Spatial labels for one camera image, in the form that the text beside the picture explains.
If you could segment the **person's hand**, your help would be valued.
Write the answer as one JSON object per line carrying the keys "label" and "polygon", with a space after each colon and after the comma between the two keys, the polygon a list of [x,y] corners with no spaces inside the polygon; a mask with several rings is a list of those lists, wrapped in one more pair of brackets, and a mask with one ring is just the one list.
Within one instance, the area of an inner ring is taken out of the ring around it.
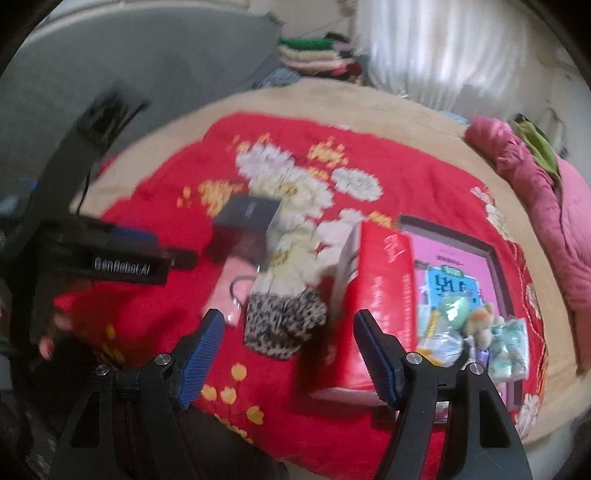
{"label": "person's hand", "polygon": [[51,360],[57,343],[63,340],[73,330],[70,316],[61,310],[53,312],[45,333],[41,336],[38,348],[44,360]]}

